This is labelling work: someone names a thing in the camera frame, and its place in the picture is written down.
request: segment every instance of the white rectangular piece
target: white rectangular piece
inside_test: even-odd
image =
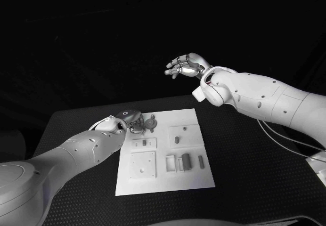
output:
[[[152,114],[157,120],[153,133],[147,129],[143,135],[133,134],[130,131],[126,134],[126,141],[120,151],[117,196],[215,187],[195,109],[143,113],[144,121],[152,118]],[[175,137],[170,139],[170,134],[176,136],[175,133],[180,136],[177,147],[175,146],[176,143],[170,145],[170,140],[175,142]],[[149,140],[153,138],[156,139],[156,149],[144,149],[149,145]],[[140,143],[141,149],[134,149],[134,142]],[[141,173],[139,165],[137,168],[131,168],[131,154],[146,155],[144,153],[152,152],[154,152],[156,174],[152,174],[152,177],[154,175],[153,178],[140,178],[149,171],[144,168],[144,172]],[[182,161],[182,155],[186,153],[190,155],[192,170],[182,172],[179,159]],[[169,155],[175,156],[173,162],[177,173],[166,172],[166,157]],[[198,161],[199,155],[205,159],[203,169],[201,169]]]
[[[170,148],[196,147],[203,145],[199,125],[185,125],[170,127],[169,136],[170,136]]]
[[[131,153],[130,179],[156,178],[154,152]]]
[[[133,148],[133,151],[154,150],[156,138],[133,140],[131,148]]]
[[[169,155],[166,156],[166,172],[176,172],[175,170],[175,156]]]
[[[182,162],[182,158],[177,158],[177,168],[179,168],[179,172],[183,173],[183,162]]]

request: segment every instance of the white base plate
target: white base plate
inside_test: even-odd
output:
[[[147,129],[144,135],[131,134],[130,131],[126,135],[126,142],[120,151],[115,196],[215,187],[195,109],[143,113],[144,120],[150,118],[152,114],[157,120],[154,132],[152,133]],[[176,134],[180,134],[180,146],[175,146],[170,142],[175,142],[173,136]],[[150,138],[156,138],[156,147],[139,147],[137,145],[137,148],[134,148],[136,141],[133,140]],[[156,156],[156,176],[134,179],[134,175],[130,175],[130,172],[136,173],[140,169],[136,170],[134,168],[133,170],[131,155],[152,152],[154,152]],[[192,170],[183,172],[179,170],[177,161],[185,153],[190,155]],[[176,172],[166,172],[166,156],[169,155],[175,156]],[[202,155],[203,159],[203,169],[201,169],[199,165],[199,155]]]

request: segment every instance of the table surface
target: table surface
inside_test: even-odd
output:
[[[115,196],[115,152],[65,184],[45,226],[144,226],[186,218],[255,224],[299,216],[326,225],[326,188],[304,158],[270,140],[257,120],[231,105],[215,107],[206,100],[199,103],[192,95],[55,112],[35,156],[126,109],[147,113],[188,108],[196,110],[216,187]],[[280,125],[271,127],[286,135]],[[271,136],[297,150],[293,142]]]

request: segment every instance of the robotic hand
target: robotic hand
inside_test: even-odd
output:
[[[35,158],[0,163],[0,226],[42,225],[53,196],[65,183],[120,150],[127,129],[144,132],[137,110],[107,117]]]
[[[307,134],[326,147],[326,96],[304,92],[281,81],[211,66],[195,53],[177,57],[164,71],[201,79],[196,100],[232,105],[251,118],[277,123]]]

